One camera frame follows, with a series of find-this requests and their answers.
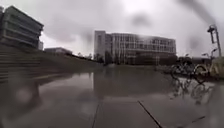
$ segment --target pole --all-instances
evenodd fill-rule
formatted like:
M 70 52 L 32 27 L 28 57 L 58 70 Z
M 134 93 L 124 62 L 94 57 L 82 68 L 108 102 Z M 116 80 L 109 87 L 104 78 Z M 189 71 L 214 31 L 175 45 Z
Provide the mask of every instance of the pole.
M 221 45 L 220 45 L 220 41 L 219 41 L 219 32 L 218 32 L 217 27 L 215 27 L 215 32 L 216 32 L 217 45 L 218 45 L 218 50 L 219 50 L 219 57 L 221 57 L 222 51 L 221 51 Z

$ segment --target building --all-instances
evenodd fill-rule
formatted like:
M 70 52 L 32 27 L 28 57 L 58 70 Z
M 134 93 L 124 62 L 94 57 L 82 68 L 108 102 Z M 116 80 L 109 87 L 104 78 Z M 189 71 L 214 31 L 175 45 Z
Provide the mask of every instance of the building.
M 45 52 L 49 53 L 58 53 L 58 54 L 69 54 L 72 55 L 72 51 L 67 50 L 65 48 L 57 47 L 57 48 L 45 48 Z
M 159 62 L 162 58 L 176 56 L 176 42 L 163 37 L 95 31 L 94 59 L 106 61 L 108 55 L 118 63 L 136 64 L 139 58 Z
M 4 8 L 2 6 L 0 6 L 0 39 L 1 39 L 1 35 L 2 35 L 2 18 L 3 18 L 3 10 Z
M 0 27 L 1 43 L 38 49 L 43 25 L 14 6 L 4 10 Z
M 39 41 L 38 43 L 38 50 L 44 50 L 44 43 L 42 41 Z

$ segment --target white building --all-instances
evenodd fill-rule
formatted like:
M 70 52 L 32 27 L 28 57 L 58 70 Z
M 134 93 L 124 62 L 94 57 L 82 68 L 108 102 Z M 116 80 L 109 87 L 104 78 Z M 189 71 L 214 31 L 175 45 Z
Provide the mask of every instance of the white building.
M 38 43 L 38 49 L 43 51 L 44 50 L 44 43 L 42 41 L 39 41 Z
M 113 60 L 117 56 L 120 62 L 125 63 L 125 59 L 134 59 L 139 54 L 153 58 L 175 56 L 176 43 L 174 39 L 163 37 L 95 31 L 95 59 L 100 56 L 105 60 L 106 52 L 111 54 Z

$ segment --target window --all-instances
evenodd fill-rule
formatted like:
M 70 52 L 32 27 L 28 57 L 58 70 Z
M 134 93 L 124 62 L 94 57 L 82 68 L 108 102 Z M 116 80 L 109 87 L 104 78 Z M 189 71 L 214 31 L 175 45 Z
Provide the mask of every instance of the window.
M 167 51 L 167 47 L 166 46 L 164 47 L 164 51 Z
M 148 45 L 148 48 L 147 48 L 148 50 L 151 50 L 151 45 Z
M 144 45 L 144 49 L 147 49 L 147 45 Z
M 152 40 L 152 44 L 155 44 L 156 43 L 156 40 Z
M 130 44 L 130 48 L 134 48 L 134 44 L 133 43 Z
M 125 48 L 129 48 L 129 44 L 127 43 L 127 44 L 125 44 Z
M 99 43 L 99 44 L 102 43 L 102 37 L 101 37 L 101 35 L 98 35 L 98 43 Z
M 163 45 L 163 41 L 162 41 L 162 40 L 159 40 L 159 44 L 160 44 L 160 45 Z
M 31 39 L 31 38 L 27 38 L 24 35 L 21 35 L 19 33 L 16 33 L 14 31 L 10 31 L 10 30 L 6 31 L 6 35 L 9 36 L 9 37 L 12 37 L 12 38 L 16 38 L 16 39 L 19 39 L 19 40 L 23 40 L 23 41 L 29 42 L 31 44 L 35 44 L 35 43 L 38 42 L 37 40 Z
M 23 32 L 24 34 L 28 34 L 28 35 L 31 35 L 31 36 L 39 38 L 39 33 L 38 32 L 34 32 L 33 30 L 31 30 L 31 29 L 29 29 L 27 27 L 24 27 L 24 26 L 22 26 L 20 24 L 16 24 L 14 22 L 9 21 L 8 22 L 8 27 L 10 29 L 19 30 L 19 31 Z
M 143 44 L 140 44 L 140 49 L 143 49 Z
M 131 42 L 134 42 L 134 38 L 131 36 Z
M 30 38 L 35 38 L 35 39 L 38 39 L 39 38 L 38 35 L 33 34 L 33 33 L 29 32 L 29 31 L 27 31 L 27 30 L 25 30 L 25 29 L 23 29 L 23 28 L 21 28 L 21 27 L 19 27 L 17 25 L 11 24 L 9 22 L 8 22 L 8 28 L 10 30 L 13 30 L 13 31 L 17 31 L 19 33 L 22 33 L 22 34 L 24 34 L 24 35 L 26 35 L 26 36 L 28 36 Z
M 29 27 L 30 29 L 32 29 L 34 31 L 39 31 L 39 28 L 37 28 L 35 25 L 31 25 L 27 21 L 21 20 L 18 16 L 10 15 L 10 18 L 15 23 L 18 23 L 18 24 L 21 24 L 23 26 Z
M 128 36 L 125 37 L 125 41 L 127 41 L 127 42 L 129 41 L 129 37 Z
M 161 45 L 164 45 L 164 40 L 160 40 L 160 44 Z

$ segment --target wet pavement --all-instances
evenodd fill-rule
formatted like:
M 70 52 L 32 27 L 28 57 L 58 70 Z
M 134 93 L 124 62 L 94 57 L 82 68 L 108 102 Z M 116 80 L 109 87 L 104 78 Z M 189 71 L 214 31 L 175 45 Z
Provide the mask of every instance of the wet pavement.
M 169 75 L 103 69 L 37 86 L 2 86 L 4 128 L 223 128 L 224 84 L 205 83 L 200 96 L 174 91 Z

